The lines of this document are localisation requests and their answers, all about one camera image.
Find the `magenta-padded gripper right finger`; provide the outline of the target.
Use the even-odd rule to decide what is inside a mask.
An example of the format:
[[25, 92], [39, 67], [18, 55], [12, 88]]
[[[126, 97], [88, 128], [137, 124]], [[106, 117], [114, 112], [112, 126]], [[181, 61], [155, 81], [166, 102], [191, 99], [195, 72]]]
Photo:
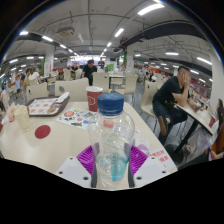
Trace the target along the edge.
[[128, 165], [130, 188], [143, 187], [169, 174], [165, 166], [154, 156], [147, 156], [139, 148], [131, 148]]

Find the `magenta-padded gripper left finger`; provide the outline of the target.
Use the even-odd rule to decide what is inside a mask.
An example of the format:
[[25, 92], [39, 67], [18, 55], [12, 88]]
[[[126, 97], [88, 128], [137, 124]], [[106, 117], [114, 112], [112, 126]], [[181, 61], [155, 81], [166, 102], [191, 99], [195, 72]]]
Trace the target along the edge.
[[92, 147], [88, 146], [76, 157], [69, 156], [56, 175], [84, 188], [95, 188], [97, 172]]

